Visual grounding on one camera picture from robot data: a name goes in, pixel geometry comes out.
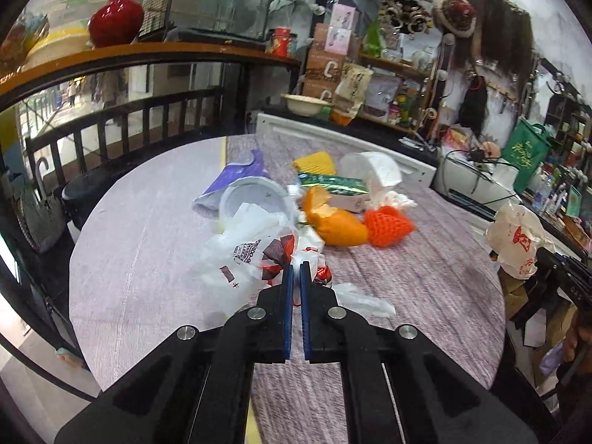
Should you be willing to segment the wooden shelf rack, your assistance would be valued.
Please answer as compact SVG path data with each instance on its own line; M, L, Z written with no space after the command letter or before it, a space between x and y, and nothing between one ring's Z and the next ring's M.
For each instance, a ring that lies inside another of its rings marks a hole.
M372 71L359 115L407 134L423 124L443 33L434 0L367 0L357 62Z

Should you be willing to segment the glass tank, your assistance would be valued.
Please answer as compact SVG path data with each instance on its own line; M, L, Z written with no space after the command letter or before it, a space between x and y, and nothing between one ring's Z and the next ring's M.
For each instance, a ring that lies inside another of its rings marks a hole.
M231 40L260 45L272 0L134 0L145 11L140 41Z

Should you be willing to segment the cream plastic bowl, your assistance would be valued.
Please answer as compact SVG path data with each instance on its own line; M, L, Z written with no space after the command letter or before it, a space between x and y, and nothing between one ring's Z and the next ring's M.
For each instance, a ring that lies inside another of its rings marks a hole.
M281 97L291 113L304 117L316 116L324 109L332 107L330 102L310 96L283 93Z

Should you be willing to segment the red tin can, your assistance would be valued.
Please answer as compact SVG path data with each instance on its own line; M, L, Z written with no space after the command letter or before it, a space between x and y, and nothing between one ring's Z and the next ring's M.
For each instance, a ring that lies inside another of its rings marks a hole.
M275 27L271 31L269 51L281 57L292 57L297 48L297 34L288 27Z

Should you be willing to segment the white printed plastic bag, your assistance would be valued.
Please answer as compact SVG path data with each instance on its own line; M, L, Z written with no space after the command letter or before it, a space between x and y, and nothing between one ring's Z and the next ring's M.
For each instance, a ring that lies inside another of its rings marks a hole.
M259 291L279 285L284 267L310 263L312 281L332 280L325 257L316 246L298 246L297 229L281 212L243 203L211 238L192 267L192 277L213 312L232 315Z

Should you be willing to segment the green tote bag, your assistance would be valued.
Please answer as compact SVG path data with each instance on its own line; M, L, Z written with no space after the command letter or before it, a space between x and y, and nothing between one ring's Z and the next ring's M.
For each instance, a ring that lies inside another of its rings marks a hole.
M518 175L513 184L517 194L521 194L539 165L548 155L551 145L548 142L550 133L543 124L529 123L520 117L516 123L501 157L518 169Z

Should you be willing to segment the white printer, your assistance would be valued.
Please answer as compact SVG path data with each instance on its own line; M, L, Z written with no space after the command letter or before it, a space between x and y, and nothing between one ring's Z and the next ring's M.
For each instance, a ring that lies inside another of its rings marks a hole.
M518 174L517 167L504 159L475 162L466 151L450 150L441 155L433 187L447 198L465 198L496 212L507 202L522 202L515 190Z

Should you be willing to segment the white toilet paper roll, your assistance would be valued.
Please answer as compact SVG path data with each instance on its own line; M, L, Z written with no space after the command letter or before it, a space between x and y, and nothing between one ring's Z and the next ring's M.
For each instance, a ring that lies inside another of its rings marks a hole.
M402 173L396 161L379 151L345 154L338 163L338 175L361 179L371 195L391 191L402 182Z

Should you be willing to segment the orange peel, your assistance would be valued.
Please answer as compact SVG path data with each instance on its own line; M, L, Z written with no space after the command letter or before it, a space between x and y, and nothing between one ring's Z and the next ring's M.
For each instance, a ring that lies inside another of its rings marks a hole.
M328 246L361 246L368 242L368 229L355 215L329 204L322 186L308 188L302 201L307 222Z

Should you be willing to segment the red ceramic vase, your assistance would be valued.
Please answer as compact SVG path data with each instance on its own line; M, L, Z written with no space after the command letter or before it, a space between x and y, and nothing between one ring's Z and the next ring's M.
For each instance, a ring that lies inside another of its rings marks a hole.
M90 41L96 48L130 44L138 36L145 12L134 0L108 0L89 19Z

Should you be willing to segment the white red plastic bag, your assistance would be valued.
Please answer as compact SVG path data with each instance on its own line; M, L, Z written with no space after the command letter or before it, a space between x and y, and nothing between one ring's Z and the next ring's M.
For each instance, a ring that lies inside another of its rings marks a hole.
M538 216L517 203L505 203L485 233L485 241L498 256L497 262L511 277L526 281L536 273L537 252L556 248Z

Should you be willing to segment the green snack wrapper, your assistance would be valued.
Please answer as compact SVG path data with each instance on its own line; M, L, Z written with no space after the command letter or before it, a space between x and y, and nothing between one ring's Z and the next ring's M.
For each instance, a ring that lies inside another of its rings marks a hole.
M328 203L348 212L360 213L369 201L369 192L362 179L343 178L339 175L309 174L300 171L297 174L302 188L321 186L329 195Z

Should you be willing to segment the black wooden bench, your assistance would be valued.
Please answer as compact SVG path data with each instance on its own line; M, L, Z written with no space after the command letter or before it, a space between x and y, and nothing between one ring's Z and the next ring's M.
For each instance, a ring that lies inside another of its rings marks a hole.
M33 171L43 157L38 188L61 200L66 219L81 228L102 197L140 164L182 145L221 134L224 89L209 86L133 100L27 137Z

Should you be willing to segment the crumpled white tissue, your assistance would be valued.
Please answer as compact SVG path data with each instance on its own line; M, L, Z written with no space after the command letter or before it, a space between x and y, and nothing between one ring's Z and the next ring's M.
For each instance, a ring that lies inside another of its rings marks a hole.
M402 180L400 179L394 185L382 186L378 181L369 181L369 200L365 203L365 209L367 211L377 211L384 206L388 206L402 212L415 208L417 203L413 199L395 190L401 183Z

